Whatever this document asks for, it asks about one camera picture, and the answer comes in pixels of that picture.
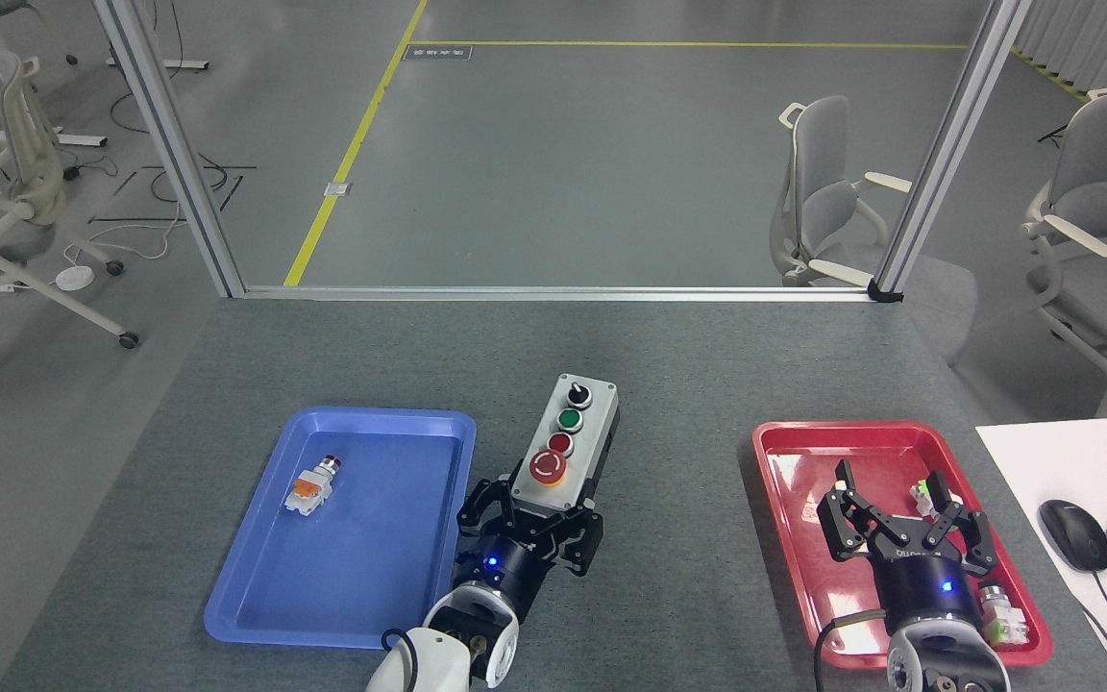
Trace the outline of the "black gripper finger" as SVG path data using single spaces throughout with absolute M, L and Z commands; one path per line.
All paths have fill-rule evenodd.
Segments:
M 532 551 L 546 562 L 561 562 L 577 577 L 584 577 L 602 540 L 603 517 L 593 500 L 529 521 Z
M 937 509 L 937 520 L 927 531 L 922 545 L 925 549 L 939 549 L 946 544 L 948 530 L 956 529 L 966 543 L 966 552 L 959 557 L 963 569 L 973 577 L 987 577 L 999 565 L 989 516 L 979 509 L 969 509 L 962 500 L 954 500 L 940 469 L 934 469 L 925 478 L 925 490 Z
M 849 459 L 836 464 L 835 476 L 832 489 L 826 492 L 817 507 L 834 560 L 844 562 L 880 534 L 897 547 L 908 546 L 908 533 L 898 529 L 894 518 L 858 494 Z
M 469 555 L 484 557 L 486 552 L 498 552 L 501 559 L 519 559 L 523 543 L 514 537 L 514 521 L 510 477 L 482 479 L 457 514 L 461 538 L 476 539 L 470 549 L 458 552 L 458 559 Z

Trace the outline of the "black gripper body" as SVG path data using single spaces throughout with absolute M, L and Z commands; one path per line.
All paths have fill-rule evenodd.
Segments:
M 959 619 L 975 628 L 981 612 L 956 549 L 908 552 L 889 549 L 875 556 L 875 591 L 886 610 L 889 636 L 922 619 Z
M 473 582 L 500 591 L 519 622 L 526 621 L 554 569 L 552 560 L 500 534 L 482 534 L 473 547 L 457 556 L 456 564 L 453 587 Z

